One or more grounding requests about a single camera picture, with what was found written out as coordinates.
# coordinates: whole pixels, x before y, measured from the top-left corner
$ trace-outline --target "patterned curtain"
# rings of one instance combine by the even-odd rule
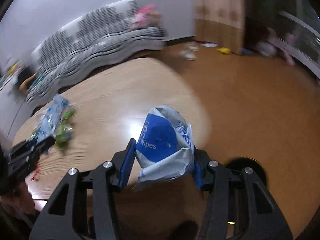
[[[241,54],[244,37],[244,0],[194,0],[195,35]]]

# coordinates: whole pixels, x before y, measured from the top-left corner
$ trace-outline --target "brown floor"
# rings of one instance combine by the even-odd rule
[[[320,204],[320,89],[304,69],[280,58],[222,55],[201,47],[195,61],[183,44],[157,57],[193,88],[212,131],[204,150],[227,163],[249,156],[265,168],[269,190],[294,237]]]

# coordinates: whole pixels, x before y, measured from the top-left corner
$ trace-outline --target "silver screw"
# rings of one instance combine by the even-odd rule
[[[69,171],[68,171],[69,175],[75,175],[77,173],[77,169],[75,168],[71,168]]]
[[[217,161],[209,161],[209,166],[211,167],[217,167],[219,163]]]
[[[253,169],[250,168],[250,167],[246,167],[246,168],[244,168],[244,172],[247,173],[247,174],[252,174],[253,173]]]
[[[112,165],[113,165],[112,162],[109,162],[109,161],[103,163],[103,167],[105,167],[105,168],[111,168]]]

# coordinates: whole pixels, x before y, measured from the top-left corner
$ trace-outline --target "sofa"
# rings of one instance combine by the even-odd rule
[[[26,82],[26,103],[35,109],[62,87],[77,84],[95,68],[118,64],[141,50],[160,50],[164,29],[130,31],[137,0],[122,0],[89,12],[59,29],[32,53],[37,72]]]

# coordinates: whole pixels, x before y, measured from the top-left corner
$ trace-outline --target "white plastic wrapper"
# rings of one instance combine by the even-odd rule
[[[171,106],[151,109],[137,142],[140,166],[135,189],[178,178],[194,169],[191,124]]]

